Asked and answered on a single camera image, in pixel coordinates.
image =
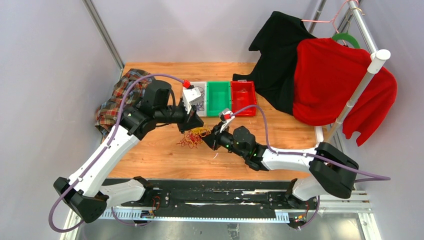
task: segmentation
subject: black shirt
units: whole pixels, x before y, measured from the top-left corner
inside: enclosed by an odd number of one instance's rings
[[[293,115],[297,46],[314,38],[300,18],[274,11],[248,49],[260,51],[257,64],[249,75],[233,74],[232,80],[253,81],[256,92],[275,109]]]

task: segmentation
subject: metal pole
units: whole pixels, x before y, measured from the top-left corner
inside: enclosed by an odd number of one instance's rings
[[[351,10],[349,9],[349,10],[347,10],[346,11],[346,13],[344,14],[344,16],[343,16],[343,19],[341,20],[341,22],[340,22],[340,24],[338,25],[338,27],[337,27],[337,30],[340,32],[340,33],[344,33],[345,32],[345,29],[346,29],[346,27],[348,26],[348,21],[350,22],[350,21],[352,21],[352,12],[351,12]]]
[[[374,59],[371,61],[371,64],[368,66],[366,70],[365,76],[363,76],[360,81],[358,87],[355,92],[350,97],[349,101],[347,101],[340,115],[335,120],[335,123],[332,125],[330,132],[325,136],[324,142],[329,143],[336,133],[337,129],[343,124],[343,121],[348,116],[349,112],[357,103],[359,97],[364,92],[365,88],[373,79],[374,75],[377,74],[380,69],[383,67],[384,63],[390,58],[390,52],[386,49],[378,50],[375,53]]]
[[[82,0],[85,7],[88,10],[88,13],[90,14],[91,18],[94,21],[95,26],[97,27],[98,31],[100,32],[101,37],[103,38],[104,42],[106,43],[107,48],[109,49],[110,53],[112,54],[113,59],[115,60],[118,67],[121,69],[121,71],[124,70],[124,62],[122,61],[121,56],[118,53],[117,48],[115,47],[114,43],[112,42],[111,37],[109,36],[108,31],[105,28],[105,25],[102,22],[102,19],[99,16],[99,13],[97,12],[93,1],[92,0]]]
[[[353,0],[349,1],[348,4],[353,13],[353,17],[356,19],[356,23],[358,25],[360,33],[362,34],[363,39],[365,40],[365,44],[368,47],[369,52],[370,53],[377,52],[378,48],[376,47],[376,44],[374,43],[373,37],[368,31],[367,24],[365,23],[364,18],[362,17],[361,11],[357,9],[358,5]]]
[[[320,15],[323,12],[324,9],[324,5],[326,5],[327,0],[321,0],[321,2],[319,3],[318,9],[315,12],[315,16],[313,16],[314,21],[317,21],[318,19],[320,19]],[[312,32],[314,31],[315,25],[317,23],[316,22],[311,22],[310,26],[309,26],[309,33],[312,34]]]

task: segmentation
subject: plaid cloth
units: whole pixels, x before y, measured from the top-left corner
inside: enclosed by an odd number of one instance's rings
[[[104,137],[109,134],[112,127],[117,122],[119,107],[125,91],[134,81],[149,74],[150,73],[144,70],[131,68],[113,87],[112,97],[99,106],[95,111],[95,127],[103,134]],[[129,93],[125,104],[132,105],[140,96],[143,96],[147,85],[154,80],[154,77],[149,77],[137,83]]]

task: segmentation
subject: red cap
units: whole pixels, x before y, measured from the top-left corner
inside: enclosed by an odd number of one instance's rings
[[[182,86],[186,89],[188,89],[190,87],[190,85],[192,85],[192,84],[187,80],[184,80],[184,82],[182,83]]]

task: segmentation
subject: clothes hanger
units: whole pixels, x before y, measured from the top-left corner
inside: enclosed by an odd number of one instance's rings
[[[334,30],[339,33],[339,30],[337,30],[337,27],[335,25],[335,20],[337,18],[337,16],[340,14],[340,12],[342,11],[343,7],[345,6],[345,4],[349,1],[352,0],[346,0],[343,2],[343,4],[341,5],[340,9],[338,10],[338,12],[335,14],[335,16],[330,20],[330,21],[318,21],[318,20],[307,20],[307,19],[302,19],[302,22],[312,22],[312,23],[324,23],[324,24],[328,24],[328,23],[332,23],[332,26],[334,28]]]
[[[362,12],[362,9],[360,9],[359,7],[354,7],[354,8],[351,8],[350,9],[350,11],[352,11],[353,9],[358,9],[359,11],[360,11],[360,13],[362,14],[362,15],[365,15],[363,12]],[[351,21],[349,21],[349,19],[348,19],[348,16],[347,16],[347,14],[346,15],[344,15],[344,17],[345,17],[345,19],[346,19],[346,21],[347,21],[347,24],[348,24],[348,26],[347,26],[347,30],[346,30],[346,32],[339,32],[339,33],[336,33],[334,36],[332,36],[331,38],[334,40],[334,41],[338,41],[338,40],[344,40],[344,41],[346,41],[346,42],[348,42],[348,43],[350,43],[350,44],[352,44],[352,46],[355,48],[355,49],[360,49],[361,48],[361,46],[359,45],[359,42],[352,36],[352,35],[350,35],[349,34],[349,29],[351,28]]]

